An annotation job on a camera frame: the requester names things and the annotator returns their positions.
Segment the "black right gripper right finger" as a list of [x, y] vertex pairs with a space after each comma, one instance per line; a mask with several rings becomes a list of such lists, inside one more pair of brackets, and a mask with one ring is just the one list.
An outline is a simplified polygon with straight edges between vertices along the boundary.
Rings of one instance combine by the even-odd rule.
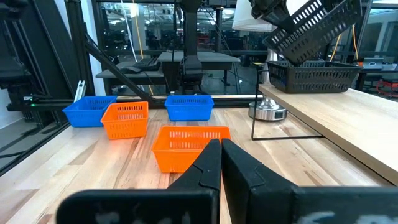
[[397, 223], [397, 187], [299, 187], [229, 139], [222, 156], [233, 223]]

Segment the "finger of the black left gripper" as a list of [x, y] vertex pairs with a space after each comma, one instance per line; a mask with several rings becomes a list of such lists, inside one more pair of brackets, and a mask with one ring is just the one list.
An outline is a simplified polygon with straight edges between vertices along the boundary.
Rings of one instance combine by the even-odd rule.
[[296, 30], [295, 22], [289, 14], [284, 12], [276, 14], [276, 26], [285, 30], [288, 33], [293, 33]]

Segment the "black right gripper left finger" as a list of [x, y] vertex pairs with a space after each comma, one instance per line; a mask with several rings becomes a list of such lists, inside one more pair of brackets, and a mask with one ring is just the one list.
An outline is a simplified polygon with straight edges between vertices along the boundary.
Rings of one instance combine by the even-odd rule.
[[57, 223], [219, 223], [221, 143], [212, 139], [166, 189], [84, 190], [68, 196]]

